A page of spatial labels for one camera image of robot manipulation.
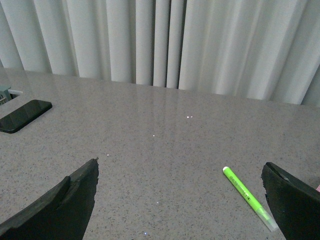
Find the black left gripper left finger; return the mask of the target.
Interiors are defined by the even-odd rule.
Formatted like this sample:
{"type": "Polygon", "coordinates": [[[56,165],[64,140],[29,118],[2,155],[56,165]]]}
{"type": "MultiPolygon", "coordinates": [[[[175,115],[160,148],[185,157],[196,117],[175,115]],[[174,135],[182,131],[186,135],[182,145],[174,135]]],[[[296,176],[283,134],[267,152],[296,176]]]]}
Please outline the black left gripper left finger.
{"type": "Polygon", "coordinates": [[[2,240],[81,240],[94,206],[99,177],[96,158],[0,225],[2,240]]]}

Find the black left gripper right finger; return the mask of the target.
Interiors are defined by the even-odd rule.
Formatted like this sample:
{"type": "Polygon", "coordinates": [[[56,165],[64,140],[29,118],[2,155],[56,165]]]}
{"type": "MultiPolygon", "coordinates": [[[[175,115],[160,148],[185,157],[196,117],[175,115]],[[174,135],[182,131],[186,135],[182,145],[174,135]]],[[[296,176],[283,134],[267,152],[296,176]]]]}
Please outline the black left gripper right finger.
{"type": "Polygon", "coordinates": [[[261,178],[270,211],[287,240],[320,238],[320,192],[272,162],[261,178]]]}

